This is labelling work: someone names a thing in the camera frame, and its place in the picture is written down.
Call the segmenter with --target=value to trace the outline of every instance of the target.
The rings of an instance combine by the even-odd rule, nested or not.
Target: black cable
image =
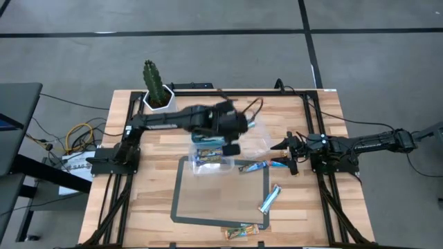
[[[225,100],[231,100],[231,101],[237,101],[236,99],[230,99],[230,98],[228,97],[228,95],[227,95],[225,92],[223,92],[223,90],[221,90],[221,89],[217,89],[217,91],[220,92],[220,97],[222,97],[223,99],[225,99]]]
[[[256,98],[254,101],[252,101],[252,103],[250,103],[243,111],[242,113],[244,114],[251,106],[253,106],[253,104],[255,104],[258,100],[261,100],[260,106],[258,107],[257,111],[254,112],[254,114],[252,115],[251,119],[249,120],[249,122],[254,121],[256,115],[262,110],[263,107],[263,98]]]
[[[309,157],[308,157],[308,156],[306,157],[306,159],[304,159],[304,160],[302,160],[302,161],[298,161],[298,160],[297,160],[297,163],[304,163],[304,162],[306,162],[307,160],[309,160]]]
[[[54,158],[56,158],[58,160],[58,163],[55,163],[51,160],[51,157],[49,155],[52,155]],[[58,156],[56,156],[54,153],[52,153],[51,151],[48,151],[48,159],[50,160],[50,162],[53,164],[53,166],[56,166],[57,164],[60,164],[60,167],[64,168],[66,170],[67,173],[70,173],[69,169],[67,169],[64,166],[64,163],[60,160],[60,158],[58,158]]]
[[[65,136],[62,136],[62,137],[57,137],[57,136],[55,136],[55,135],[53,135],[53,134],[47,132],[47,131],[46,131],[46,130],[40,125],[40,123],[37,121],[36,118],[32,117],[32,119],[37,123],[37,125],[40,127],[40,129],[41,129],[42,131],[44,131],[44,133],[46,133],[46,134],[48,134],[48,135],[50,135],[50,136],[53,136],[53,137],[57,138],[58,140],[61,140],[61,139],[63,139],[63,138],[66,137],[66,135],[65,135]],[[90,122],[92,122],[92,121],[94,121],[94,120],[104,120],[104,121],[106,121],[106,118],[101,118],[101,117],[92,118],[92,119],[86,121],[85,123],[86,123],[86,124],[89,124]],[[77,127],[77,128],[75,128],[75,129],[71,132],[71,135],[74,134],[74,133],[76,133],[76,132],[78,132],[79,130],[81,130],[81,128],[83,128],[83,127]]]
[[[107,136],[121,136],[121,135],[123,135],[123,133],[120,133],[120,134],[109,134],[109,133],[106,133],[106,132],[104,132],[103,130],[101,130],[99,128],[96,128],[96,130],[98,130],[99,132],[101,132],[101,133],[103,133],[104,135],[107,135]]]
[[[361,181],[360,177],[358,177],[356,174],[352,174],[352,173],[350,173],[350,175],[355,177],[355,179],[357,179],[360,182],[360,185],[363,186],[363,182]]]
[[[292,89],[292,91],[293,91],[294,93],[296,93],[296,90],[295,90],[294,88],[292,88],[292,86],[284,86],[284,87],[289,87],[290,89]],[[309,102],[308,102],[308,104],[309,104],[312,108],[314,108],[315,110],[319,111],[319,110],[318,110],[313,104],[311,104],[311,103],[309,103]],[[325,112],[323,112],[323,111],[320,111],[320,112],[323,113],[323,114],[325,114],[325,115],[331,116],[331,117],[333,117],[333,118],[338,118],[338,119],[343,120],[343,121],[346,121],[346,122],[351,122],[351,123],[360,124],[360,125],[381,125],[381,126],[388,127],[389,129],[392,129],[393,131],[395,130],[394,127],[390,126],[389,124],[384,124],[384,123],[379,123],[379,122],[361,122],[361,121],[348,120],[348,119],[346,119],[346,118],[342,118],[342,117],[338,117],[338,116],[336,116],[336,115],[332,115],[332,114],[329,114],[329,113],[325,113]]]
[[[298,131],[296,131],[296,134],[297,134],[299,137],[304,138],[305,140],[309,140],[309,141],[313,141],[313,142],[321,142],[321,141],[323,140],[323,139],[315,140],[315,139],[308,138],[308,137],[306,137],[305,135],[301,134],[301,133],[298,132]]]
[[[98,141],[102,141],[101,139],[94,139],[94,141],[92,141],[92,143],[94,144],[94,146],[96,147],[96,148],[98,148],[98,144],[96,144],[96,142],[98,142]]]
[[[59,137],[57,137],[56,135],[47,132],[47,130],[45,130],[45,129],[43,128],[43,126],[38,122],[38,120],[37,120],[36,118],[32,117],[32,119],[35,121],[35,123],[37,124],[37,126],[40,127],[40,129],[41,129],[44,133],[46,133],[46,134],[48,134],[48,135],[50,135],[50,136],[53,136],[53,137],[54,137],[54,138],[55,138],[55,139],[56,139],[56,140],[62,145],[63,150],[66,151],[66,149],[64,148],[63,142],[61,141],[62,138],[59,138]]]
[[[436,177],[436,178],[443,177],[443,176],[433,176],[433,175],[428,175],[428,174],[425,174],[425,173],[421,173],[420,171],[418,171],[418,170],[414,167],[414,165],[413,165],[412,162],[410,161],[409,154],[406,154],[406,157],[408,158],[408,163],[409,163],[409,165],[410,165],[410,166],[415,170],[415,172],[417,172],[418,174],[420,174],[420,175],[422,175],[422,176],[425,176],[425,177]]]
[[[40,93],[40,95],[42,95],[42,96],[46,96],[46,97],[49,97],[49,98],[53,98],[53,99],[55,99],[55,100],[63,101],[63,102],[69,103],[69,104],[78,105],[78,106],[80,106],[80,107],[86,107],[86,108],[91,108],[91,109],[97,109],[97,110],[105,110],[105,111],[109,111],[109,108],[91,107],[91,106],[88,106],[88,105],[85,105],[85,104],[78,104],[78,103],[75,103],[75,102],[72,102],[72,101],[63,100],[63,99],[61,99],[61,98],[57,98],[57,97],[54,97],[54,96],[51,96],[51,95],[47,95],[47,94],[45,94],[45,93]]]
[[[72,159],[72,158],[75,158],[75,157],[78,157],[78,156],[84,154],[85,152],[87,152],[87,151],[82,151],[82,152],[80,152],[79,154],[77,154],[77,155],[75,155],[75,156],[72,156],[72,157],[68,158],[67,160]]]
[[[53,200],[53,201],[48,201],[48,202],[41,203],[41,204],[27,205],[27,206],[24,206],[24,207],[18,207],[18,208],[15,208],[15,209],[13,209],[13,210],[9,210],[9,211],[6,211],[6,212],[4,212],[4,213],[1,213],[0,216],[3,216],[3,215],[8,214],[8,213],[10,213],[10,212],[14,212],[14,211],[16,211],[16,210],[20,210],[20,209],[24,209],[24,208],[39,207],[39,206],[43,206],[43,205],[46,205],[46,204],[49,204],[49,203],[54,203],[54,202],[56,202],[56,201],[63,201],[63,200],[66,200],[66,199],[70,199],[70,198],[73,198],[73,197],[77,197],[77,196],[79,196],[79,195],[81,195],[81,194],[85,194],[85,193],[78,193],[78,194],[74,194],[74,195],[71,195],[71,196],[63,197],[63,198],[56,199],[56,200]]]
[[[97,126],[94,127],[92,130],[93,130],[93,131],[94,131],[94,130],[97,130],[97,131],[99,131],[99,132],[103,132],[101,129],[98,128],[100,125],[103,125],[103,124],[105,124],[105,123],[101,123],[101,124],[97,125]],[[84,141],[84,138],[85,138],[87,135],[89,135],[89,132],[90,132],[90,131],[85,131],[85,132],[82,133],[80,136],[78,136],[78,137],[74,140],[74,142],[71,144],[71,147],[72,147],[72,148],[77,147],[77,143],[79,142],[79,143],[80,143],[79,146],[86,146],[86,147],[84,147],[84,149],[87,149],[87,147],[88,147],[88,146],[91,146],[91,145],[94,145],[95,148],[97,148],[96,142],[97,142],[97,141],[101,141],[101,139],[95,139],[94,134],[92,135],[92,139],[93,139],[93,140],[92,140],[91,142],[86,143],[86,142]],[[107,135],[109,135],[109,136],[120,136],[120,135],[122,135],[122,134],[120,134],[120,135],[118,135],[118,134],[116,134],[116,135],[107,134]]]
[[[112,174],[109,174],[108,181],[106,182],[105,196],[103,197],[102,208],[100,210],[100,216],[98,217],[97,229],[100,228],[100,223],[102,222],[103,210],[104,210],[105,203],[106,203],[106,197],[108,196],[108,189],[109,189],[109,184],[111,182],[111,178],[112,178]]]

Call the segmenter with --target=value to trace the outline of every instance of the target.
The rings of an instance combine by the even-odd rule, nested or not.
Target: cable
[[[87,152],[87,151],[82,151],[82,152],[80,152],[79,154],[77,154],[77,155],[75,155],[75,156],[72,156],[72,157],[68,158],[67,160],[72,159],[72,158],[75,158],[75,157],[77,157],[77,156],[80,156],[80,155],[84,154],[85,152]]]
[[[251,119],[249,120],[249,122],[254,121],[256,115],[262,110],[263,107],[263,98],[256,98],[254,101],[252,101],[252,103],[250,103],[243,111],[242,113],[244,114],[251,106],[253,106],[253,104],[255,104],[258,100],[261,100],[260,103],[260,107],[258,107],[258,110],[254,112],[254,114],[252,115]]]
[[[360,185],[363,186],[363,182],[361,181],[361,179],[360,179],[359,176],[357,176],[356,174],[352,174],[352,173],[350,173],[350,175],[353,176],[353,177],[355,177],[355,178],[360,182]]]
[[[51,133],[47,132],[47,130],[45,130],[45,129],[43,128],[43,126],[40,125],[40,123],[37,121],[36,118],[32,117],[32,119],[35,121],[35,123],[37,123],[37,126],[38,126],[38,127],[44,132],[44,133],[46,133],[46,134],[48,134],[48,135],[54,137],[54,138],[55,138],[55,139],[56,139],[56,140],[62,145],[63,150],[66,151],[65,148],[64,148],[64,146],[63,146],[63,143],[62,143],[62,141],[61,141],[61,138],[57,137],[57,136],[54,135],[54,134],[51,134]]]
[[[58,157],[57,157],[54,153],[52,153],[51,151],[48,151],[48,153],[51,154],[54,158],[56,158],[56,159],[58,160],[59,164],[61,165],[60,167],[63,167],[63,168],[66,170],[66,172],[70,173],[70,172],[69,172],[69,169],[67,169],[67,168],[64,166],[64,163],[60,160],[60,158],[58,158]]]
[[[304,163],[304,162],[306,162],[307,160],[309,160],[309,157],[308,157],[308,156],[306,157],[306,159],[304,159],[304,160],[302,160],[302,161],[297,160],[297,163]]]
[[[294,88],[292,88],[292,86],[284,86],[284,87],[289,87],[290,89],[292,89],[292,91],[293,91],[294,93],[296,93],[296,90],[295,90]],[[308,102],[308,104],[309,104],[312,108],[314,108],[315,110],[320,111],[320,110],[318,110],[313,104],[311,104],[311,103],[309,103],[309,102]],[[394,127],[390,126],[389,124],[378,123],[378,122],[361,122],[361,121],[348,120],[348,119],[346,119],[346,118],[342,118],[342,117],[338,117],[338,116],[336,116],[336,115],[332,115],[332,114],[329,114],[329,113],[325,113],[325,112],[323,112],[323,111],[320,111],[320,112],[323,113],[323,114],[325,114],[325,115],[327,115],[327,116],[331,116],[331,117],[333,117],[333,118],[338,118],[338,119],[343,120],[343,121],[346,121],[346,122],[351,122],[351,123],[360,124],[360,125],[381,125],[381,126],[388,127],[389,129],[392,129],[393,131],[395,130]]]
[[[223,99],[225,99],[225,100],[231,100],[231,101],[237,101],[236,99],[230,99],[230,98],[228,97],[228,95],[227,95],[225,92],[223,92],[223,90],[221,90],[221,89],[217,89],[217,91],[220,92],[220,97],[222,97]]]
[[[54,163],[54,161],[51,160],[51,155],[49,154],[49,151],[48,151],[48,160],[51,162],[52,166],[56,166],[58,164],[58,163]]]
[[[425,174],[425,173],[421,173],[420,171],[418,171],[418,170],[414,167],[414,165],[413,165],[412,162],[410,161],[409,154],[406,154],[406,157],[408,158],[408,163],[409,163],[409,165],[410,165],[410,166],[415,170],[415,172],[417,172],[418,174],[420,174],[420,175],[422,175],[422,176],[425,176],[425,177],[436,177],[436,178],[443,177],[443,176],[433,176],[433,175],[428,175],[428,174]]]
[[[74,140],[74,142],[72,142],[71,147],[78,147],[79,149],[87,150],[87,148],[88,148],[90,145],[95,145],[94,141],[95,141],[96,139],[95,139],[95,136],[94,136],[94,135],[92,135],[92,141],[87,142],[87,141],[84,140],[84,138],[85,138],[86,136],[88,136],[89,133],[90,133],[90,131],[85,131],[85,132],[82,133],[80,136],[78,136],[78,137]]]
[[[39,207],[39,206],[43,206],[43,205],[46,205],[46,204],[49,204],[49,203],[54,203],[54,202],[56,202],[56,201],[63,201],[63,200],[66,200],[66,199],[70,199],[70,198],[73,198],[73,197],[80,196],[80,195],[82,195],[82,194],[85,194],[85,193],[78,193],[78,194],[74,194],[74,195],[67,196],[67,197],[64,197],[64,198],[56,199],[56,200],[53,200],[53,201],[48,201],[48,202],[41,203],[41,204],[27,205],[27,206],[24,206],[24,207],[18,207],[18,208],[15,208],[15,209],[13,209],[13,210],[9,210],[9,211],[6,211],[6,212],[4,212],[4,213],[1,213],[0,216],[3,216],[3,215],[8,214],[8,213],[10,213],[10,212],[14,212],[14,211],[16,211],[16,210],[20,210],[20,209],[24,209],[24,208]]]
[[[76,126],[74,126],[71,130],[68,131],[66,138],[65,138],[65,145],[66,145],[66,152],[69,154],[71,151],[75,151],[76,149],[81,148],[82,146],[80,145],[79,147],[73,147],[70,148],[69,147],[69,136],[71,135],[71,133],[73,132],[74,129],[80,128],[80,127],[88,127],[89,128],[89,137],[87,140],[88,142],[91,142],[93,140],[93,129],[91,127],[91,125],[87,124],[87,123],[82,123],[82,124],[77,124]]]
[[[59,138],[60,140],[66,137],[66,135],[65,135],[65,136],[62,136],[62,137],[54,136],[53,134],[47,132],[47,131],[46,131],[46,130],[40,125],[40,123],[37,121],[36,118],[32,117],[32,119],[37,123],[37,125],[39,126],[39,128],[40,128],[42,131],[44,131],[46,134],[48,134],[48,135],[50,135],[50,136],[53,136],[53,137],[56,137],[56,138]],[[86,121],[85,123],[89,124],[90,122],[92,122],[92,121],[94,121],[94,120],[104,120],[104,121],[106,121],[106,118],[101,118],[101,117],[92,118],[92,119]],[[74,130],[71,132],[71,135],[73,135],[74,133],[76,133],[76,132],[79,131],[79,130],[81,130],[81,127],[78,127],[77,129],[74,129]],[[49,141],[46,141],[46,142],[55,142],[56,140],[57,140],[57,139],[49,140]]]
[[[112,174],[109,174],[108,181],[106,182],[106,187],[105,187],[105,195],[103,196],[102,209],[100,210],[100,216],[98,217],[97,229],[100,228],[100,224],[102,223],[103,210],[104,210],[105,203],[106,203],[106,197],[108,196],[108,189],[109,189],[109,184],[111,182],[111,178],[112,178]]]
[[[96,130],[98,130],[99,132],[101,132],[101,133],[103,133],[104,135],[107,135],[107,136],[121,136],[121,135],[123,135],[123,133],[120,133],[120,134],[109,134],[109,133],[106,133],[106,132],[104,132],[103,130],[101,130],[99,128],[96,128]]]
[[[97,125],[96,127],[94,127],[92,130],[98,130],[99,132],[104,133],[101,129],[98,128],[100,125],[104,125],[104,124],[105,124],[105,123],[101,123],[101,124]],[[78,137],[74,140],[74,142],[72,143],[71,147],[77,147],[77,143],[78,143],[78,142],[79,142],[79,144],[80,144],[81,147],[86,146],[86,147],[84,147],[84,149],[87,149],[87,147],[90,146],[90,145],[95,145],[95,147],[97,147],[97,145],[95,144],[95,142],[96,142],[96,141],[101,141],[101,139],[96,140],[95,137],[94,137],[94,135],[93,135],[93,141],[92,141],[92,142],[85,142],[85,141],[83,140],[83,137],[85,137],[88,133],[89,133],[89,131],[85,131],[85,132],[82,133],[80,136],[78,136]],[[104,134],[106,134],[106,135],[108,135],[108,136],[121,136],[121,135],[122,135],[122,133],[121,133],[121,134],[115,134],[115,135],[114,135],[114,134],[108,134],[108,133],[104,133]]]
[[[55,99],[55,100],[63,101],[63,102],[69,103],[69,104],[78,105],[78,106],[80,106],[80,107],[86,107],[86,108],[91,108],[91,109],[97,109],[97,110],[105,110],[105,111],[109,111],[109,108],[91,107],[91,106],[88,106],[88,105],[85,105],[85,104],[78,104],[78,103],[75,103],[75,102],[72,102],[72,101],[63,100],[63,99],[61,99],[61,98],[57,98],[57,97],[54,97],[54,96],[51,96],[51,95],[47,95],[47,94],[45,94],[45,93],[40,93],[40,95],[42,95],[42,96],[46,96],[46,97],[48,97],[48,98],[53,98],[53,99]]]

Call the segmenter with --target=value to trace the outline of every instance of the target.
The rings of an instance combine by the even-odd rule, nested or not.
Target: potted plant
[[[143,101],[152,112],[167,113],[177,111],[174,92],[162,83],[159,70],[150,60],[145,61],[143,79],[147,87],[147,93]]]

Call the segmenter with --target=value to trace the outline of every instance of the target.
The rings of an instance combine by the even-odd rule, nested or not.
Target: blue wrapper
[[[268,165],[266,161],[253,163],[250,165],[241,166],[238,168],[240,173],[247,173],[247,172],[253,172],[255,170],[263,169]]]
[[[269,161],[270,166],[272,167],[288,167],[287,165],[275,161]]]

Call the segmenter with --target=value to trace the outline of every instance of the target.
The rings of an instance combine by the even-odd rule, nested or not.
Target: table leg
[[[26,197],[26,198],[34,198],[35,192],[37,191],[36,187],[31,187],[31,186],[27,186],[27,185],[22,185],[20,187],[20,193],[19,195],[21,197]]]
[[[26,237],[28,236],[30,221],[33,219],[33,215],[34,211],[31,211],[30,208],[26,208],[25,216],[21,221],[20,229],[17,233],[17,238],[15,239],[15,242],[23,242],[26,240]]]
[[[84,193],[89,193],[91,190],[91,182],[84,180],[78,176],[66,173],[60,169],[37,162],[31,158],[22,155],[17,155],[14,159],[11,173],[21,172],[27,176],[42,179],[56,185],[77,190]]]

